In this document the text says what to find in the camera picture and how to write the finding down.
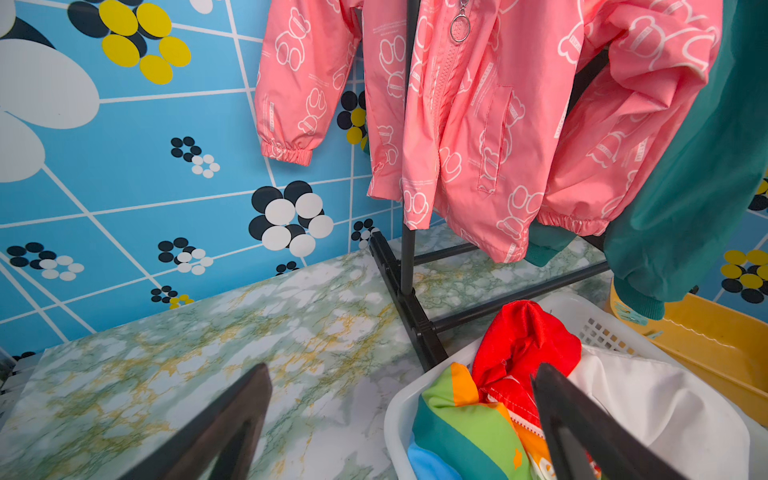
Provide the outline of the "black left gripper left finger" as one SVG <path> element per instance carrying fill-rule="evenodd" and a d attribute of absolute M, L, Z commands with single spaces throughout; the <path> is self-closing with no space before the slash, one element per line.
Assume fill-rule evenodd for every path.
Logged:
<path fill-rule="evenodd" d="M 245 479 L 272 395 L 268 366 L 248 370 L 124 479 Z"/>

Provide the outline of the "green jacket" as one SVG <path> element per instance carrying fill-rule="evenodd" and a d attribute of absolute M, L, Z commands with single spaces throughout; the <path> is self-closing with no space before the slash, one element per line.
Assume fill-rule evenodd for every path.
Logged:
<path fill-rule="evenodd" d="M 620 300 L 660 320 L 715 262 L 767 168 L 767 4 L 726 1 L 723 44 L 698 95 L 603 251 Z"/>

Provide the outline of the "white red cartoon jacket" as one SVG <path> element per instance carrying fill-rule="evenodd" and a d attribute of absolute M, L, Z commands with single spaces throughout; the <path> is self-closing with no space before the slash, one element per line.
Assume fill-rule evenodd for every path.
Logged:
<path fill-rule="evenodd" d="M 745 479 L 750 435 L 692 373 L 584 344 L 533 301 L 505 305 L 470 365 L 419 396 L 407 457 L 419 479 L 551 479 L 533 381 L 550 365 L 688 479 Z"/>

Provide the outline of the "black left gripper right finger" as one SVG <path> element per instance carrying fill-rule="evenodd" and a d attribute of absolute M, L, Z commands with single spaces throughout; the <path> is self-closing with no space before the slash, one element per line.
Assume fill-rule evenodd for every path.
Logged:
<path fill-rule="evenodd" d="M 558 479 L 593 479 L 592 463 L 610 479 L 682 477 L 552 365 L 539 367 L 532 388 Z"/>

